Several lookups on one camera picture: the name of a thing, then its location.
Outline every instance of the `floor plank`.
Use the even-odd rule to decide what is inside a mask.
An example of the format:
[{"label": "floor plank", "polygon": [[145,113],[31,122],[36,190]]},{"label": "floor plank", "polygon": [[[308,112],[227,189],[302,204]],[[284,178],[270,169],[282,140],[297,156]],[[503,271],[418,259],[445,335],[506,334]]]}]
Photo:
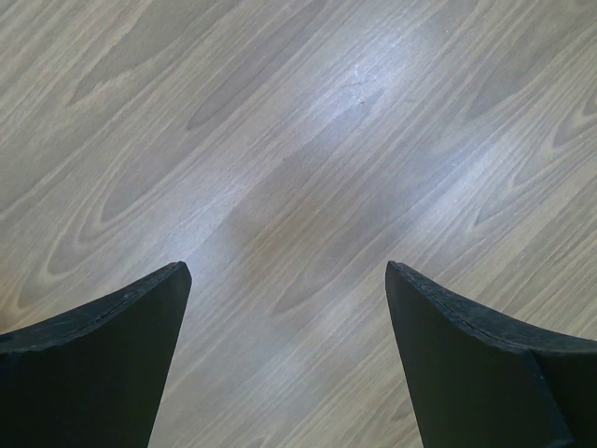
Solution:
[{"label": "floor plank", "polygon": [[152,447],[419,448],[388,259],[597,338],[597,5],[0,1],[0,330],[194,277]]}]

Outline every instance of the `wood grain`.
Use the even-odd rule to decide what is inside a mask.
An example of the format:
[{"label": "wood grain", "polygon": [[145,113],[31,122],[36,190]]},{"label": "wood grain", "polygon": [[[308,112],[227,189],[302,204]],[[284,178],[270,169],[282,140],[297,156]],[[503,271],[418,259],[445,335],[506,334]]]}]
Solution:
[{"label": "wood grain", "polygon": [[0,0],[0,330],[184,259],[152,447],[419,448],[388,259],[597,338],[597,4]]}]

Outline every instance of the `wooden floor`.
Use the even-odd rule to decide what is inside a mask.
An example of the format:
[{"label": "wooden floor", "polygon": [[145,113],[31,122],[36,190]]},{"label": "wooden floor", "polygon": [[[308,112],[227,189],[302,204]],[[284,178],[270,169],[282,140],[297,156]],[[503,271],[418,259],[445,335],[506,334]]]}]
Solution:
[{"label": "wooden floor", "polygon": [[597,338],[593,0],[0,0],[0,330],[173,260],[151,447],[420,448],[388,259]]}]

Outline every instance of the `laminate flooring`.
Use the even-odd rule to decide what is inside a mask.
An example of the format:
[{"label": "laminate flooring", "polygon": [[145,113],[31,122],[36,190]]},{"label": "laminate flooring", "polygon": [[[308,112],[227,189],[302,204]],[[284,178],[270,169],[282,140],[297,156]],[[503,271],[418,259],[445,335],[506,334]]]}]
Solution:
[{"label": "laminate flooring", "polygon": [[152,448],[421,448],[388,259],[597,338],[593,0],[0,0],[0,61],[0,330],[194,277]]}]

